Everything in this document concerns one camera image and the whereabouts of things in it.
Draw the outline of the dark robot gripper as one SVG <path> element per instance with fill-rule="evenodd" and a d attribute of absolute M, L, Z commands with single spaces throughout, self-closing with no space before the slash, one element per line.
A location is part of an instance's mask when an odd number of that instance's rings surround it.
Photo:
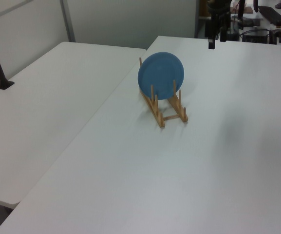
<path fill-rule="evenodd" d="M 208 0 L 207 9 L 211 14 L 210 22 L 208 23 L 209 34 L 208 34 L 208 48 L 215 49 L 215 38 L 216 38 L 216 27 L 215 27 L 215 17 L 221 16 L 220 23 L 220 42 L 227 41 L 227 31 L 229 28 L 229 16 L 226 14 L 230 11 L 230 0 Z"/>

